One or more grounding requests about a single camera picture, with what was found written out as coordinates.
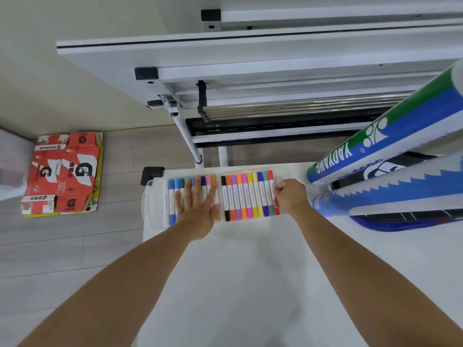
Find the left hand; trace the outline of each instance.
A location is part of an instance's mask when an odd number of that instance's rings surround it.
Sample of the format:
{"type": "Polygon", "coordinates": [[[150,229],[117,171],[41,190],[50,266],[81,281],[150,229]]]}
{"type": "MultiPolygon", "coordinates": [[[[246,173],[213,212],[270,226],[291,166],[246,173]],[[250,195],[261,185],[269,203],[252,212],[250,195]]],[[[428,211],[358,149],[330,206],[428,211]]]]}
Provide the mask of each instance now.
{"type": "Polygon", "coordinates": [[[211,186],[211,190],[207,194],[206,199],[201,205],[201,177],[195,177],[194,191],[193,191],[193,204],[191,203],[191,180],[185,181],[185,191],[183,193],[183,204],[185,209],[182,208],[180,192],[175,193],[175,207],[177,209],[176,225],[181,225],[191,233],[191,240],[199,240],[205,237],[214,226],[214,220],[220,210],[219,204],[212,204],[214,202],[215,192],[217,191],[217,184],[211,186]]]}

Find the gray floor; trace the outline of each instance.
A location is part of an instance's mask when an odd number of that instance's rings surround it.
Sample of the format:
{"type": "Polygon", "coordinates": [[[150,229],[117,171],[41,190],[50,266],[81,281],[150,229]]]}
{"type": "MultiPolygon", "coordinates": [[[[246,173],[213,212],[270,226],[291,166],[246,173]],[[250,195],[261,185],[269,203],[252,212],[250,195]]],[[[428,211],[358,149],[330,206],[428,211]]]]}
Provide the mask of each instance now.
{"type": "MultiPolygon", "coordinates": [[[[228,148],[230,165],[317,160],[346,138],[228,148]]],[[[141,171],[145,166],[192,168],[175,126],[104,134],[98,210],[24,219],[19,199],[0,202],[0,347],[15,346],[93,275],[142,242],[141,171]]],[[[216,148],[206,167],[218,166],[216,148]]]]}

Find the white table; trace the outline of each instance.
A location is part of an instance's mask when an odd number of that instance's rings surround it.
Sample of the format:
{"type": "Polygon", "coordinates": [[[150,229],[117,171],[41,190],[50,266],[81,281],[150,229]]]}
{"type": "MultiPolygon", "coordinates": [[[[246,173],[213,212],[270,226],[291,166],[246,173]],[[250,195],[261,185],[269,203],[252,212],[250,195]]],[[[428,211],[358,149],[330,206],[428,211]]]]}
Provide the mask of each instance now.
{"type": "MultiPolygon", "coordinates": [[[[218,167],[203,174],[272,169],[276,181],[306,179],[313,162],[218,167]]],[[[168,170],[164,179],[197,174],[168,170]]],[[[463,327],[461,223],[397,233],[330,219],[419,287],[463,327]]],[[[164,229],[145,223],[143,240],[164,229]]],[[[138,346],[366,346],[289,215],[216,223],[188,246],[138,335],[138,346]]]]}

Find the hand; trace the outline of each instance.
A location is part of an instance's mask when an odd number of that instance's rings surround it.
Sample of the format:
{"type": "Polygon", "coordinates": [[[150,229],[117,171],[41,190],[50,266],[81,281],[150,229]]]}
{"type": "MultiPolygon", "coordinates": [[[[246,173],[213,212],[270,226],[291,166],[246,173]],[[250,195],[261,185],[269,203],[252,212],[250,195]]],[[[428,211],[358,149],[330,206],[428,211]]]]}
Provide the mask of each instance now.
{"type": "Polygon", "coordinates": [[[292,215],[297,210],[311,208],[307,198],[306,186],[296,179],[286,179],[275,186],[273,204],[292,215]]]}
{"type": "Polygon", "coordinates": [[[220,205],[214,202],[217,184],[211,186],[204,203],[201,205],[201,177],[195,177],[193,190],[193,204],[191,204],[191,180],[185,181],[182,208],[180,192],[175,193],[175,207],[177,209],[176,225],[180,225],[191,232],[191,240],[199,240],[205,237],[214,226],[214,220],[220,210],[220,205]]]}

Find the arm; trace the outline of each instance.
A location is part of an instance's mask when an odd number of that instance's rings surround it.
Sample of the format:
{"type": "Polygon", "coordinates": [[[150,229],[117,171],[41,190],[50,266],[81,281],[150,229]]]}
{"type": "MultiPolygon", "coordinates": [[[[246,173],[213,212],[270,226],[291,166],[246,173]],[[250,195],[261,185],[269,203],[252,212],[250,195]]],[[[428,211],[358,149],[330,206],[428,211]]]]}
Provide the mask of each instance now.
{"type": "Polygon", "coordinates": [[[188,244],[206,236],[218,205],[217,185],[201,206],[201,180],[185,183],[183,211],[177,192],[177,222],[99,272],[53,311],[18,347],[129,347],[154,308],[188,244]]]}
{"type": "Polygon", "coordinates": [[[296,180],[275,190],[356,328],[371,347],[462,346],[463,331],[402,274],[314,210],[296,180]]]}

